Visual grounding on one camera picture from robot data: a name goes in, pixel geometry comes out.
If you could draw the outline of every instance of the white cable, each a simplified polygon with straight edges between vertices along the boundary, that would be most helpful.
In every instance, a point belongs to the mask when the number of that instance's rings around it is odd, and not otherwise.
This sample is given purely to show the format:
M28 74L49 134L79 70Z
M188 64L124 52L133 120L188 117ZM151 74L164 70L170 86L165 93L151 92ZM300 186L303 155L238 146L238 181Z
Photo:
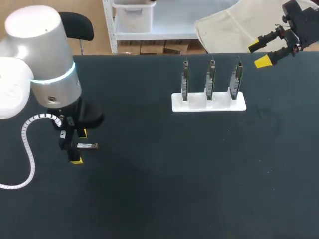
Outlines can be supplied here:
M5 185L5 184L0 184L0 188L3 188L3 189L19 189L19 188L23 188L25 187L26 185L28 185L33 177L34 177L34 173L35 173L35 163L34 163L34 158L33 158L33 154L32 154L32 151L31 151L31 148L30 148L30 145L28 143L28 139L27 139L27 136L26 136L26 131L29 127L29 125L38 120L38 119L43 119L43 118L49 118L49 119L52 119L54 120L55 124L58 126L58 127L61 127L62 125L62 122L61 120L55 116L55 115L51 115L51 114L39 114L39 115L35 115L33 117L31 117L30 119L27 120L27 122L25 122L25 124L23 125L22 127L22 131L21 131L21 137L22 137L22 141L23 141L23 144L24 144L24 147L25 147L25 150L26 150L26 153L28 154L28 157L29 157L29 160L30 160L30 175L29 177L27 178L27 180L25 180L23 183L20 183L18 185Z

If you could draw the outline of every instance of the white storage box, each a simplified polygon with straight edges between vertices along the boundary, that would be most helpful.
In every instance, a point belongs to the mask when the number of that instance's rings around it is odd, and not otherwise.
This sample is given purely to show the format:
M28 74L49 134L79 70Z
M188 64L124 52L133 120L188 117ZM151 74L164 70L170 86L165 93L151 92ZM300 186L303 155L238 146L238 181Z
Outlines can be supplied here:
M151 32L155 2L114 0L119 32Z

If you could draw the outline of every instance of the shelf unit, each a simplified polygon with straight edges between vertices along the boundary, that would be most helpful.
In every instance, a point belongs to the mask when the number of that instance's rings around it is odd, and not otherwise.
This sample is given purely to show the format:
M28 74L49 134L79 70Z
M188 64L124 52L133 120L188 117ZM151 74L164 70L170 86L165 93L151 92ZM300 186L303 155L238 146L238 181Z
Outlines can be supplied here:
M102 0L111 49L117 53L117 40L197 39L195 22L234 5L238 0L157 0L152 32L125 33L113 20L112 0Z

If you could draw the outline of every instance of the black chair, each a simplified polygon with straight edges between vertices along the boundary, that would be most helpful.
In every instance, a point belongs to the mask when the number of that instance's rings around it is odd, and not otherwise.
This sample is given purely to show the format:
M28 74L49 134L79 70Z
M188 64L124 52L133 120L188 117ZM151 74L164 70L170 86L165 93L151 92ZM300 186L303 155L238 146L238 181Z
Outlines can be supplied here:
M92 41L94 30L91 21L75 12L60 11L60 17L66 33L66 37L80 40L81 54L83 55L82 40Z

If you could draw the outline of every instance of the white fabric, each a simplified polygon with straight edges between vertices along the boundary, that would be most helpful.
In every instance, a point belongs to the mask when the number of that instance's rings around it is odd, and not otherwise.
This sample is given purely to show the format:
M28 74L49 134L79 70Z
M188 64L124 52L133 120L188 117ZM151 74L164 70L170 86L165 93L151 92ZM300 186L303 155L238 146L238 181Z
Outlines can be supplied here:
M196 22L197 37L209 53L249 52L248 47L261 35L275 31L283 23L282 5L288 0L240 0L231 8ZM301 9L318 6L310 0L297 0ZM259 52L286 47L279 38Z

